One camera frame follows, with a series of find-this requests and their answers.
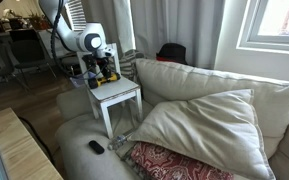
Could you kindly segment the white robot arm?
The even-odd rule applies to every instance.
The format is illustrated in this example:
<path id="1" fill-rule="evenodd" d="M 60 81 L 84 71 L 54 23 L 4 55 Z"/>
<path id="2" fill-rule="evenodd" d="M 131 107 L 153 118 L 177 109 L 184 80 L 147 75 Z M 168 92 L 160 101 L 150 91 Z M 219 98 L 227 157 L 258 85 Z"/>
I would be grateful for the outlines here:
<path id="1" fill-rule="evenodd" d="M 81 31 L 71 30 L 61 16 L 61 10 L 68 0 L 38 0 L 44 15 L 52 25 L 51 53 L 59 69 L 67 76 L 77 79 L 69 74 L 60 64 L 55 51 L 55 36 L 58 35 L 63 46 L 73 52 L 86 52 L 92 58 L 107 60 L 115 55 L 116 51 L 106 44 L 106 36 L 102 25 L 98 22 L 87 23 Z"/>

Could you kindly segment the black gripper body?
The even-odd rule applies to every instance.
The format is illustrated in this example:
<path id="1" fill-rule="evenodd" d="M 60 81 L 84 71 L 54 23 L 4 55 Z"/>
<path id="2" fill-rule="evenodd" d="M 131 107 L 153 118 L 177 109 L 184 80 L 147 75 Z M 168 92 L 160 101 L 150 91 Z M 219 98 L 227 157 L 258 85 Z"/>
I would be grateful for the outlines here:
<path id="1" fill-rule="evenodd" d="M 99 66 L 99 68 L 103 70 L 109 63 L 107 58 L 97 58 L 91 54 L 83 55 L 82 60 L 88 70 L 94 70 L 96 66 Z"/>

